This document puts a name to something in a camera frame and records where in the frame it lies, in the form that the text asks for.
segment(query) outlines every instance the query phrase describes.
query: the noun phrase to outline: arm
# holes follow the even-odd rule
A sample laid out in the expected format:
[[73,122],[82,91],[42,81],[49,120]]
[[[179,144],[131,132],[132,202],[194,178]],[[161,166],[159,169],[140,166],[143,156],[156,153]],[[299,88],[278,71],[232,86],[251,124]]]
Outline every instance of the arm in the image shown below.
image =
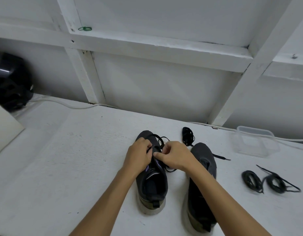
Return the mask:
[[152,144],[144,138],[129,147],[123,167],[88,214],[70,236],[110,235],[128,190],[135,178],[150,163]]
[[240,206],[180,142],[167,142],[154,156],[171,168],[185,171],[197,185],[226,236],[271,236]]

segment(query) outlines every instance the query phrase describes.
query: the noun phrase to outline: black helmet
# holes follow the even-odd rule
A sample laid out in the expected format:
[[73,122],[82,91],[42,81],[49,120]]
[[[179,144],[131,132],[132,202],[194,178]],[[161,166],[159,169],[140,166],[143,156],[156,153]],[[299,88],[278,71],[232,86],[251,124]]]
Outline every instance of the black helmet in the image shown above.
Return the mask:
[[23,59],[0,52],[0,105],[12,112],[25,106],[32,96],[31,73]]

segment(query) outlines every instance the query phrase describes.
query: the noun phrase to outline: white cable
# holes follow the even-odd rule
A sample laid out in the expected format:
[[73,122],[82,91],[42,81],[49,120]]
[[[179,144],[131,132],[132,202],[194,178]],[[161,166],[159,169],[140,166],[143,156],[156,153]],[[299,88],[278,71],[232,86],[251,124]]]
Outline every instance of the white cable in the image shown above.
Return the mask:
[[[195,123],[195,124],[205,125],[205,126],[209,126],[209,127],[215,127],[215,128],[219,128],[219,129],[223,129],[223,130],[227,130],[227,131],[236,131],[235,129],[232,129],[232,128],[220,127],[220,126],[215,126],[215,125],[206,124],[206,123],[200,123],[200,122],[189,122],[189,123]],[[272,137],[269,135],[262,135],[262,134],[248,133],[248,132],[245,132],[244,134],[255,135],[255,136],[265,137],[265,138],[275,138],[277,140],[283,140],[283,141],[289,141],[289,142],[303,142],[303,139],[278,138],[278,137]]]
[[66,103],[63,103],[61,101],[55,101],[55,100],[51,100],[51,99],[38,99],[38,100],[29,101],[29,103],[31,103],[31,102],[54,102],[54,103],[59,103],[59,104],[65,106],[65,107],[68,107],[68,108],[71,108],[71,109],[88,109],[88,108],[93,108],[93,107],[96,107],[96,106],[105,106],[105,107],[119,109],[117,107],[107,105],[107,104],[102,104],[102,103],[92,104],[91,106],[88,106],[88,107],[73,107],[73,106],[67,105]]
[[[105,106],[105,107],[119,109],[117,107],[107,105],[107,104],[102,104],[102,103],[92,104],[91,106],[88,106],[88,107],[73,107],[73,106],[67,105],[66,103],[63,103],[61,101],[55,101],[55,100],[50,100],[50,99],[31,100],[29,102],[54,102],[54,103],[59,103],[65,107],[68,107],[71,109],[88,109],[88,108],[93,108],[96,106]],[[219,128],[219,129],[223,129],[223,130],[227,130],[227,131],[236,131],[235,129],[232,129],[232,128],[220,127],[220,126],[215,126],[215,125],[211,125],[211,124],[207,124],[207,123],[200,123],[200,122],[189,122],[189,123],[200,124],[200,125],[209,126],[209,127],[215,127],[215,128]],[[247,133],[247,132],[245,132],[245,134],[256,135],[259,137],[273,138],[272,136],[262,135],[262,134],[254,134],[254,133]],[[278,138],[278,137],[274,137],[274,138],[277,140],[283,140],[283,141],[289,141],[289,142],[303,142],[303,139],[287,139],[287,138]]]

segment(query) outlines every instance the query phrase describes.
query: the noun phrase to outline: clear plastic container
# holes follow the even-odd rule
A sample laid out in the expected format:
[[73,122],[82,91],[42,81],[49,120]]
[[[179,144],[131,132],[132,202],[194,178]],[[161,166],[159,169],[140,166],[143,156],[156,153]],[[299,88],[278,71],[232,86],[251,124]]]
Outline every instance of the clear plastic container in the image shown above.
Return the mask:
[[280,146],[275,140],[274,134],[268,130],[258,128],[238,126],[234,143],[235,150],[238,153],[262,158],[280,151]]

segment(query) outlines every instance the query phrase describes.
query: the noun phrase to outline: shoe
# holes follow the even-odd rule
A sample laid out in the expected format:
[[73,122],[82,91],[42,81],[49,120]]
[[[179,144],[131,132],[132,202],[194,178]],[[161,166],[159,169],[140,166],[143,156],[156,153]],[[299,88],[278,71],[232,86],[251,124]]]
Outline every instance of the shoe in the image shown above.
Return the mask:
[[[143,137],[152,143],[152,152],[161,152],[161,146],[151,131],[141,132],[137,139]],[[158,214],[165,207],[168,191],[165,164],[152,157],[152,161],[136,178],[137,199],[144,214]]]
[[[204,143],[197,143],[191,153],[216,179],[216,162],[211,150]],[[193,229],[199,233],[211,232],[217,221],[202,196],[200,190],[190,178],[189,191],[185,199],[187,215]]]

